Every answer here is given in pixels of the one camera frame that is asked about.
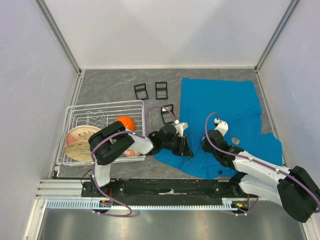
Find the blue t-shirt garment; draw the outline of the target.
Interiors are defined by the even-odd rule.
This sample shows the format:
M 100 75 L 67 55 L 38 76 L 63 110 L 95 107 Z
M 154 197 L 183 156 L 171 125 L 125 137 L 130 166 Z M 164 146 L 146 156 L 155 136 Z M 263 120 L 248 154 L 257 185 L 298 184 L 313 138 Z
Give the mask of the blue t-shirt garment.
M 180 97 L 180 121 L 188 123 L 185 131 L 193 157 L 177 156 L 162 149 L 155 159 L 182 172 L 206 180 L 232 177 L 235 170 L 222 166 L 211 153 L 201 149 L 205 129 L 213 130 L 215 112 L 226 121 L 225 140 L 239 139 L 239 147 L 269 163 L 281 166 L 282 145 L 272 133 L 262 134 L 262 108 L 253 82 L 183 78 Z

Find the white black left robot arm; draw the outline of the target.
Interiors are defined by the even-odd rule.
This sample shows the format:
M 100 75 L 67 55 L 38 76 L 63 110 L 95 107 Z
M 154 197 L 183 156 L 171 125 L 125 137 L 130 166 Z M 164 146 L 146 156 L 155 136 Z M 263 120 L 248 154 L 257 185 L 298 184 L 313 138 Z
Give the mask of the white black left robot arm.
M 186 122 L 176 120 L 145 136 L 130 131 L 122 122 L 116 121 L 93 134 L 88 140 L 94 161 L 92 191 L 99 197 L 109 193 L 111 164 L 128 149 L 147 156 L 156 155 L 166 149 L 175 156 L 192 158 L 194 154 L 184 134 L 187 128 Z

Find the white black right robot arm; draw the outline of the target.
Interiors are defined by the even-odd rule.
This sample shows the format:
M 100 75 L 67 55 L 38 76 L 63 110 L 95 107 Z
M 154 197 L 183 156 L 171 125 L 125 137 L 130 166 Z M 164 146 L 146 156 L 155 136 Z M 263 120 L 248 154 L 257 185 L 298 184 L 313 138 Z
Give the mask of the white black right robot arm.
M 304 168 L 288 168 L 259 159 L 240 147 L 228 145 L 216 129 L 205 133 L 201 148 L 213 154 L 222 166 L 238 172 L 229 184 L 233 196 L 246 193 L 265 198 L 301 223 L 319 213 L 320 189 Z

